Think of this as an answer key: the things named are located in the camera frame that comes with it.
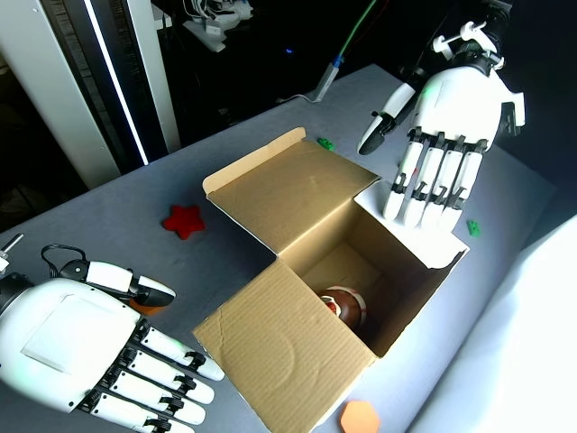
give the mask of table surface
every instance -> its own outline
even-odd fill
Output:
[[[298,98],[277,106],[155,161],[118,180],[0,235],[25,238],[12,250],[9,272],[33,281],[48,277],[40,258],[46,244],[71,244],[89,260],[107,261],[157,278],[178,297],[157,316],[155,327],[198,347],[191,329],[274,260],[250,235],[205,199],[207,175],[296,127],[331,140],[336,151],[380,174],[394,177],[407,145],[407,124],[391,134],[370,156],[356,153],[357,142],[398,81],[369,66],[335,81],[320,104]],[[454,233],[471,247],[442,287],[407,327],[387,355],[359,380],[348,400],[367,400],[380,414],[382,430],[409,428],[430,391],[471,330],[493,291],[543,211],[553,188],[519,161],[493,147]],[[160,221],[172,204],[201,207],[206,231],[186,242],[164,230]],[[468,235],[465,221],[481,226],[481,237]],[[216,397],[196,432],[267,431],[227,381],[213,383]],[[315,432],[336,432],[339,410]],[[27,401],[0,385],[2,431],[12,433],[125,432],[80,411],[69,415]]]

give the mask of brown ball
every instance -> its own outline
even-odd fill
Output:
[[[332,287],[322,290],[318,296],[350,329],[356,330],[363,320],[363,306],[347,288]]]

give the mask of white fabric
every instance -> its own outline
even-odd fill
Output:
[[[577,431],[576,250],[577,216],[521,253],[411,431]]]

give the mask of green cable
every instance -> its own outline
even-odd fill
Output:
[[[359,21],[357,21],[357,24],[354,25],[353,31],[351,32],[351,34],[349,34],[349,37],[346,39],[346,42],[344,43],[343,47],[339,51],[339,57],[342,57],[344,55],[344,52],[346,51],[347,47],[349,46],[349,43],[351,43],[351,41],[353,40],[354,34],[357,33],[359,26],[361,25],[362,21],[367,17],[367,15],[371,11],[371,9],[375,5],[375,3],[377,3],[377,0],[372,0],[369,3],[369,5],[367,6],[367,9],[365,9],[364,13],[361,15],[361,18],[359,18]]]

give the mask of dark background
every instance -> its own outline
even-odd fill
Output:
[[[159,32],[160,42],[181,139],[191,144],[275,106],[279,98],[314,89],[369,2],[251,0],[253,18],[227,32],[227,48],[220,53],[207,50],[181,26],[188,18],[181,0],[153,3],[173,19],[171,28]],[[399,66],[419,58],[434,69],[441,56],[423,54],[423,49],[435,32],[456,34],[464,22],[459,15],[469,16],[476,4],[380,0],[346,53],[339,76],[371,63],[398,76]],[[575,8],[562,0],[517,0],[503,46],[507,64],[500,75],[511,90],[525,92],[527,125],[519,137],[496,143],[558,188],[531,240],[577,213],[577,146],[570,132],[577,96]],[[14,76],[0,76],[0,90],[0,150],[9,167],[2,202],[8,193],[12,199],[14,194],[26,198],[16,217],[6,218],[0,205],[1,230],[85,188]],[[26,158],[28,152],[45,155],[42,164]]]

